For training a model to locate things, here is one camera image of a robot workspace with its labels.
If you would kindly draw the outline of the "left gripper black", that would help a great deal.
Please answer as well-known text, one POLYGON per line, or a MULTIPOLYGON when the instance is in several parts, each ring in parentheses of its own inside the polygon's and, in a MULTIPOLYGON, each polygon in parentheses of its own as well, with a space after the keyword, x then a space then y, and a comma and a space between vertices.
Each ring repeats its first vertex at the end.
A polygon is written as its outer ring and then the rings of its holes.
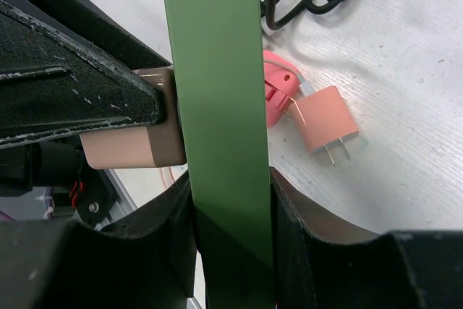
POLYGON ((78 137, 35 142, 165 120, 160 90, 1 2, 1 221, 71 218, 101 229, 132 213, 115 171, 92 169, 78 137))

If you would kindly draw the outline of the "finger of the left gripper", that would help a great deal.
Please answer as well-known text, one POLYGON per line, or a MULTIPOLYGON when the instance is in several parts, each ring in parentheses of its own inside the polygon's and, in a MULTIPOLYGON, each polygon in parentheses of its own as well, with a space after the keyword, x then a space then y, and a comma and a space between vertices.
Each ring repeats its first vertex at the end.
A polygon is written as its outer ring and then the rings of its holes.
POLYGON ((39 7, 130 69, 171 63, 113 21, 90 0, 38 0, 39 7))

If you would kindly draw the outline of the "beige dual usb charger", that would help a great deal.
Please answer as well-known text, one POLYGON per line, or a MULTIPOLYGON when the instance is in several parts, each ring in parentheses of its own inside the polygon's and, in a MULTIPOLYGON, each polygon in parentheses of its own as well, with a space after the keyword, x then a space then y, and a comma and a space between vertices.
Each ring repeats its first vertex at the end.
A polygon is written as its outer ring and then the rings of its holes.
POLYGON ((163 92, 166 120, 149 127, 81 134, 87 163, 94 169, 161 168, 187 163, 174 70, 171 67, 148 68, 135 73, 163 92))

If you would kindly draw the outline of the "pink plug adapter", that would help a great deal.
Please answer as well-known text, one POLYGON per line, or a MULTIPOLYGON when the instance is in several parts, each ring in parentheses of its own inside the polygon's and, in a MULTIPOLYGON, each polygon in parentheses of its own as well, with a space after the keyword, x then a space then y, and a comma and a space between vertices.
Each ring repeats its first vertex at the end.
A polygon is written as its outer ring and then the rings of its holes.
POLYGON ((266 127, 274 126, 296 96, 302 75, 285 59, 271 51, 263 51, 266 100, 266 127))

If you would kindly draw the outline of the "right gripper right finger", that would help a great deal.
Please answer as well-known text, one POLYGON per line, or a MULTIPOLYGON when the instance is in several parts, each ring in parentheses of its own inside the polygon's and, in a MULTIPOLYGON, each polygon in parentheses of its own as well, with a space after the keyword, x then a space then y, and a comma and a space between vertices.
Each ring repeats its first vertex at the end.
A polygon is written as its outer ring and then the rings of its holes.
POLYGON ((270 176, 279 308, 462 306, 460 231, 376 234, 270 176))

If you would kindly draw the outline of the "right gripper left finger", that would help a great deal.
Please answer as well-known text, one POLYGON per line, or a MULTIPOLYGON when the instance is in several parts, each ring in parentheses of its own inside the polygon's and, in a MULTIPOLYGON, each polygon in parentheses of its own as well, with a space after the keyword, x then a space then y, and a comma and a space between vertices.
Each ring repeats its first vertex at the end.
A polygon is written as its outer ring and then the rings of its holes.
POLYGON ((1 224, 3 308, 185 308, 196 245, 188 174, 100 231, 71 220, 1 224))

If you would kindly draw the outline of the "salmon usb charger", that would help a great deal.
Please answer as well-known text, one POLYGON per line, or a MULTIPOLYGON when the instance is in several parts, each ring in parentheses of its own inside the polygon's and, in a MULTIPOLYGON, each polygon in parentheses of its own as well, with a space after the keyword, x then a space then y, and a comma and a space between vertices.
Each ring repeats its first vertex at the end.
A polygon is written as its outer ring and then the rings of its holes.
POLYGON ((347 103, 334 85, 316 91, 309 82, 300 85, 302 97, 289 106, 297 129, 309 153, 325 151, 335 163, 330 148, 340 145, 350 157, 345 142, 359 134, 347 103))

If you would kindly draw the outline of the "green power strip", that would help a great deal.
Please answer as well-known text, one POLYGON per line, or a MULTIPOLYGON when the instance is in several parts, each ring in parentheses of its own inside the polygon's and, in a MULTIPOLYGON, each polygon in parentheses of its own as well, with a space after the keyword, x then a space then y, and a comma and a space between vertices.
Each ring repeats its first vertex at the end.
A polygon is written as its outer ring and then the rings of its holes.
POLYGON ((209 308, 274 308, 260 0, 164 0, 209 308))

